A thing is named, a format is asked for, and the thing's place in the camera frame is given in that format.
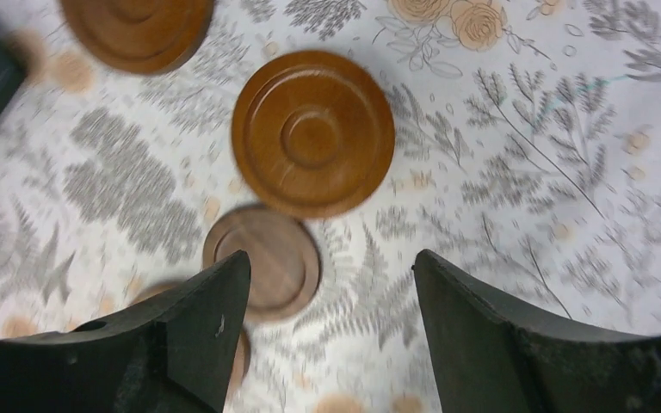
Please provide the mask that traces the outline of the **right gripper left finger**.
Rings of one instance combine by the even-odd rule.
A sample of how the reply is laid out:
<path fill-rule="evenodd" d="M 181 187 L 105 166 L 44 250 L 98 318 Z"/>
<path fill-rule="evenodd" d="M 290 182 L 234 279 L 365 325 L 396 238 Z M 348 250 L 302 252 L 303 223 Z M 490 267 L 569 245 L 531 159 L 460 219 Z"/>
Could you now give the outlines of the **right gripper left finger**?
<path fill-rule="evenodd" d="M 249 290 L 240 250 L 73 331 L 0 340 L 0 412 L 220 412 Z"/>

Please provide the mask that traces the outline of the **floral tablecloth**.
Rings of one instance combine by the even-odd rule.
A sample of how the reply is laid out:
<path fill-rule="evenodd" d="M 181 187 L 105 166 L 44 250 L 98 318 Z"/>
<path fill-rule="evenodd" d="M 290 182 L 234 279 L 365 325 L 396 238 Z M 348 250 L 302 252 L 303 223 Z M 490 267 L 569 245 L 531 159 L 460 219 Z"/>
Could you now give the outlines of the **floral tablecloth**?
<path fill-rule="evenodd" d="M 318 295 L 250 325 L 226 411 L 441 411 L 424 249 L 561 316 L 661 334 L 661 1 L 218 1 L 157 77 L 90 56 L 55 1 L 0 1 L 0 40 L 28 68 L 0 118 L 0 338 L 196 274 L 211 226 L 256 200 L 235 101 L 304 49 L 374 77 L 396 150 L 366 202 L 308 222 Z"/>

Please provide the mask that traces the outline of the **dark walnut coaster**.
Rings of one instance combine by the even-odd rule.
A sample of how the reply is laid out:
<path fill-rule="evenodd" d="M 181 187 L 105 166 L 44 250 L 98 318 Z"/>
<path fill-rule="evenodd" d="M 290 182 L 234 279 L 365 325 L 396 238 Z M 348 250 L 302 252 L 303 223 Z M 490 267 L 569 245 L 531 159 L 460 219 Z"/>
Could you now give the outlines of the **dark walnut coaster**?
<path fill-rule="evenodd" d="M 208 232 L 203 266 L 238 250 L 248 254 L 251 265 L 248 322 L 280 322 L 311 303 L 321 281 L 321 259 L 314 239 L 298 220 L 265 206 L 234 209 Z"/>

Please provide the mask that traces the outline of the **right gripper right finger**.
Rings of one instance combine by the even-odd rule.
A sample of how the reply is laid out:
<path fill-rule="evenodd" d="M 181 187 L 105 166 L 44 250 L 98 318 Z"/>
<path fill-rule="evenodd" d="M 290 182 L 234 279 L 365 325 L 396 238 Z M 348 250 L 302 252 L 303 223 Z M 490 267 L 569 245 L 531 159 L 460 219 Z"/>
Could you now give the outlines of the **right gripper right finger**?
<path fill-rule="evenodd" d="M 661 412 L 661 336 L 580 323 L 431 250 L 413 264 L 445 412 Z"/>

